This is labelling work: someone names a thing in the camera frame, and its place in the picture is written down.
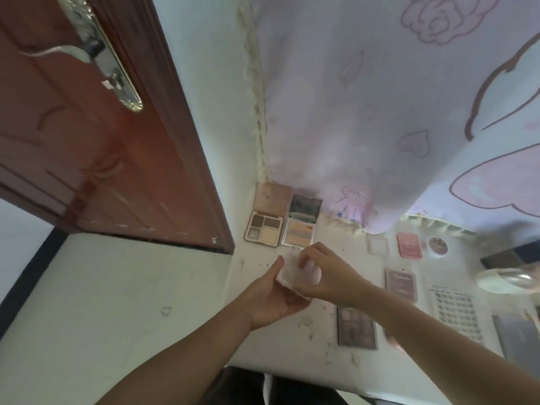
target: black pants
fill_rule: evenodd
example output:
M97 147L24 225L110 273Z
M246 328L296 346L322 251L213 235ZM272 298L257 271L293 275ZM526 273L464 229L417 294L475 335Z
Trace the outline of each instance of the black pants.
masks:
M200 405L264 405L264 374L227 367L216 378ZM347 405L334 390L274 376L270 405Z

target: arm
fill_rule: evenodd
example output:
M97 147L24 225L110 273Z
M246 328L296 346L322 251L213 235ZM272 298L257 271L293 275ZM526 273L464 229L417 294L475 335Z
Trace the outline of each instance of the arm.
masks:
M282 266L278 257L211 320L135 368L96 405L197 403L252 330L309 305L275 281Z
M300 266L307 260L321 268L321 282L317 286L298 285L298 292L367 313L395 337L453 404L538 403L540 381L374 286L325 245L317 243L305 249Z

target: forearm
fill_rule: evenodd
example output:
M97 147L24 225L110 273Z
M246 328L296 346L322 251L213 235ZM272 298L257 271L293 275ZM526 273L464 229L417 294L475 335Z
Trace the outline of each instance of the forearm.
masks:
M128 374L97 405L197 403L251 330L235 302Z
M362 284L355 308L370 315L454 404L536 403L540 383L389 292Z

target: door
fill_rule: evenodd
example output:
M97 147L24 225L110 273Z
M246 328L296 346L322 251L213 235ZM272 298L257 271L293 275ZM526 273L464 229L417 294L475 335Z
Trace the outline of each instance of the door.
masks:
M119 27L132 21L137 42L131 35L124 42L114 30L114 2L93 1L102 9L100 15L92 5L141 97L143 109L133 112L123 105L95 62L86 64L65 53L23 54L82 44L58 0L3 0L2 192L9 195L8 200L18 198L20 206L30 204L34 213L41 210L42 216L72 231L232 251L230 231L185 98L180 88L160 88L174 82L179 86L179 81L176 74L171 75L174 67L163 48L159 24L151 31L141 31L136 24L141 17L130 17L136 12L156 24L149 1L144 0L145 8L141 9L136 5L140 0L123 0L132 5L124 5L121 17L117 17ZM145 45L159 43L162 48L154 53L160 57L146 51L144 62L130 60L130 53L140 57L145 54L141 50ZM153 71L151 79L149 65L159 60L168 62L168 69L161 71L163 76ZM139 68L146 80L139 78ZM153 90L158 108L147 89ZM170 116L168 100L177 105L176 118Z

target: person's left hand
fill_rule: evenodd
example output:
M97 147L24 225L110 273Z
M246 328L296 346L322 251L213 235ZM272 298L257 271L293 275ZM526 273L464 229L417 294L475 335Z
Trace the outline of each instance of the person's left hand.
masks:
M252 330L298 313L311 303L276 281L283 262L283 257L279 256L262 277L251 283L233 301L238 309L249 314Z

